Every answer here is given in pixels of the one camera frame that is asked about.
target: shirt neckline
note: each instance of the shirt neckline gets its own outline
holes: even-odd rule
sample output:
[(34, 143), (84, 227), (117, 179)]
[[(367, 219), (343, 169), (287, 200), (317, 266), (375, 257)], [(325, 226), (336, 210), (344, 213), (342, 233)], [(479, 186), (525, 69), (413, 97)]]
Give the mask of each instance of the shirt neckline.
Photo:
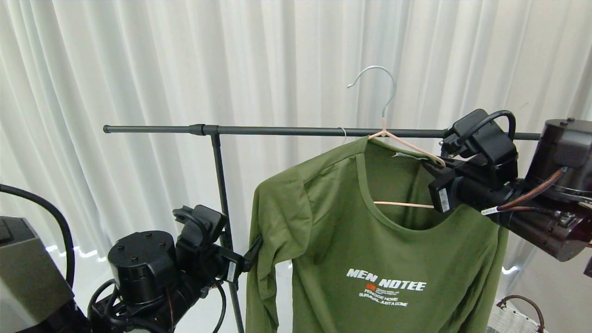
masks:
[(368, 142), (370, 142), (371, 144), (375, 144), (380, 147), (392, 150), (394, 152), (404, 152), (405, 154), (412, 155), (412, 156), (423, 156), (423, 155), (415, 153), (415, 152), (408, 152), (403, 149), (393, 147), (393, 146), (391, 146), (387, 143), (384, 143), (380, 140), (369, 139), (368, 137), (364, 137), (364, 138), (360, 139), (360, 141), (363, 141), (363, 143), (360, 145), (361, 151), (359, 152), (359, 154), (356, 155), (356, 164), (357, 164), (357, 170), (358, 170), (358, 184), (359, 184), (360, 194), (362, 195), (362, 198), (363, 198), (364, 203), (366, 204), (366, 207), (368, 208), (368, 210), (380, 222), (382, 222), (383, 224), (385, 224), (395, 230), (398, 230), (401, 232), (413, 233), (416, 235), (419, 235), (419, 234), (427, 235), (427, 234), (431, 234), (434, 232), (441, 232), (443, 229), (447, 229), (447, 228), (450, 228), (451, 226), (453, 226), (453, 223), (451, 222), (451, 220), (453, 220), (454, 215), (456, 215), (457, 212), (459, 212), (463, 208), (464, 205), (461, 205), (460, 207), (453, 210), (452, 213), (448, 217), (446, 217), (443, 221), (438, 223), (436, 226), (429, 228), (429, 229), (423, 229), (423, 230), (415, 230), (415, 229), (405, 228), (404, 226), (401, 226), (400, 224), (389, 219), (385, 214), (383, 214), (380, 211), (380, 209), (378, 208), (378, 206), (374, 203), (374, 199), (370, 195), (370, 188), (368, 187), (368, 178), (366, 176), (366, 158), (365, 158), (365, 151), (366, 151), (366, 146), (368, 145)]

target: horizontal rod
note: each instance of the horizontal rod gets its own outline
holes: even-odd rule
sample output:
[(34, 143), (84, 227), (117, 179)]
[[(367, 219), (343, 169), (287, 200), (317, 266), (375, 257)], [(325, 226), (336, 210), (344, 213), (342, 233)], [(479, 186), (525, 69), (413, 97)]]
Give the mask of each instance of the horizontal rod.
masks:
[[(380, 129), (348, 129), (341, 127), (249, 127), (196, 124), (191, 126), (110, 126), (105, 133), (191, 133), (195, 135), (294, 135), (294, 136), (366, 136)], [(444, 130), (389, 129), (399, 137), (444, 137)], [(516, 133), (516, 140), (539, 140), (539, 133)]]

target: brown handle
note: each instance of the brown handle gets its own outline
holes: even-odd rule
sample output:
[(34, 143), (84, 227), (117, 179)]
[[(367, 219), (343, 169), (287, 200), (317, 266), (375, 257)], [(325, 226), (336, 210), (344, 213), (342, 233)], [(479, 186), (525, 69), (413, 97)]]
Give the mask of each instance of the brown handle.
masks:
[(506, 296), (506, 297), (502, 298), (501, 301), (497, 304), (497, 306), (499, 306), (502, 309), (505, 308), (506, 302), (508, 302), (508, 300), (510, 300), (512, 298), (519, 298), (519, 299), (525, 300), (528, 303), (530, 303), (530, 305), (535, 307), (536, 314), (539, 316), (539, 323), (540, 323), (538, 332), (544, 333), (545, 332), (545, 320), (543, 319), (543, 313), (540, 311), (539, 306), (535, 302), (531, 301), (530, 299), (528, 299), (524, 296), (520, 296), (520, 295), (510, 295), (510, 296)]

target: backdrop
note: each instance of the backdrop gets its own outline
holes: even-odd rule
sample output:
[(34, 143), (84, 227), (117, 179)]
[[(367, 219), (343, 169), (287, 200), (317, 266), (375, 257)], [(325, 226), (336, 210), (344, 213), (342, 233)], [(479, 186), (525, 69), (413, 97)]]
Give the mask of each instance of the backdrop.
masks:
[[(182, 205), (220, 209), (208, 138), (107, 135), (103, 125), (376, 128), (388, 76), (370, 71), (346, 85), (382, 65), (397, 80), (389, 127), (443, 129), (475, 108), (505, 108), (518, 131), (539, 132), (546, 119), (592, 120), (591, 45), (587, 0), (4, 0), (0, 180), (65, 214), (77, 251), (76, 300), (86, 308), (111, 276), (105, 255), (117, 239), (148, 229), (176, 236), (170, 212)], [(438, 152), (437, 140), (410, 141)], [(255, 187), (342, 142), (223, 136), (236, 251), (247, 249)], [(535, 143), (518, 147), (524, 176)], [(0, 212), (26, 216), (64, 267), (49, 214), (6, 195)], [(518, 290), (538, 300), (551, 332), (586, 331), (585, 260), (555, 266), (533, 253), (511, 238), (500, 295)], [(289, 263), (281, 264), (282, 332), (291, 331), (290, 276)], [(198, 302), (177, 332), (212, 330), (217, 297)], [(221, 331), (236, 331), (231, 308)]]

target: clothing rack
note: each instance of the clothing rack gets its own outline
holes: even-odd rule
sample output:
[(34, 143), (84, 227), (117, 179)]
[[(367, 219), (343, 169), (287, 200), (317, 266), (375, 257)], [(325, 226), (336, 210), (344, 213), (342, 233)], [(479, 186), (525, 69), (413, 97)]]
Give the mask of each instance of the clothing rack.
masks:
[[(199, 136), (211, 136), (214, 149), (214, 161), (222, 213), (229, 216), (228, 200), (226, 197), (226, 182), (222, 164), (222, 150), (220, 135), (280, 135), (280, 136), (351, 136), (361, 137), (372, 135), (381, 129), (353, 129), (343, 127), (249, 127), (249, 126), (218, 126), (195, 124), (190, 126), (110, 126), (103, 127), (105, 133), (188, 133)], [(417, 129), (388, 129), (398, 137), (443, 138), (445, 130), (417, 130)], [(515, 140), (539, 140), (538, 133), (516, 133)], [(220, 244), (233, 250), (230, 221), (220, 235)], [(234, 309), (234, 318), (239, 333), (244, 333), (242, 314), (239, 306), (238, 281), (229, 283), (230, 298)]]

